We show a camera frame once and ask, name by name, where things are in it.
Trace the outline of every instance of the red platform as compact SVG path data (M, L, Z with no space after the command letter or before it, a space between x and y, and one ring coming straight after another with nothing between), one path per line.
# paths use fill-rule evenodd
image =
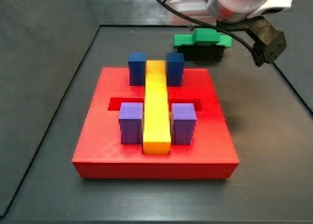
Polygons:
M172 145L169 155L143 155L140 145L120 144L119 108L143 102L144 87L128 85L127 68L104 68L72 163L83 178L227 178L238 158L206 69L184 69L182 87L167 88L169 102L192 102L192 145Z

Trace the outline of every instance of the black surface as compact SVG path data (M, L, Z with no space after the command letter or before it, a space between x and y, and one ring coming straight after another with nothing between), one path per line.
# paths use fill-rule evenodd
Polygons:
M85 0L101 25L169 25L155 0Z
M276 65L313 111L313 17L311 0L293 0L291 11L281 13L270 21L285 31L287 49Z
M0 216L97 23L84 0L0 0Z
M4 223L12 221L313 220L313 121L275 69L252 65L234 43L210 66L240 160L218 181L81 180L71 165L103 66L127 66L128 52L164 59L182 28L103 27Z
M178 53L183 54L187 61L220 62L224 46L216 45L182 45Z

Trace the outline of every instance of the green object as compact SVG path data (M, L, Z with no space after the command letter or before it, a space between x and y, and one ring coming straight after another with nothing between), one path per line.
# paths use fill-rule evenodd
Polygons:
M218 45L228 48L232 38L210 28L196 28L191 35L173 35L173 48L182 45Z
M230 48L232 45L232 38L226 35L220 35L220 42L216 45L222 45L226 48Z
M220 33L214 29L198 28L192 32L192 44L216 45L220 42Z
M192 45L192 35L173 35L173 48L182 45Z

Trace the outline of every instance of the yellow bar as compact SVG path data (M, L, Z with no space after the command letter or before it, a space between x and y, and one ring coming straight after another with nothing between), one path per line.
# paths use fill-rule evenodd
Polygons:
M171 133L164 61L147 60L143 153L165 155L169 153Z

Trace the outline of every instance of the table surface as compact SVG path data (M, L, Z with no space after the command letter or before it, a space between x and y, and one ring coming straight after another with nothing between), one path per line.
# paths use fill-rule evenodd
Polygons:
M275 68L240 45L210 69L240 164L227 180L83 180L71 165L103 67L131 51L164 59L186 28L101 27L53 118L6 221L313 220L313 121Z
M171 25L165 9L155 0L85 0L101 25ZM313 5L311 0L291 0L291 9L267 19L283 31L287 48L275 63L313 112Z

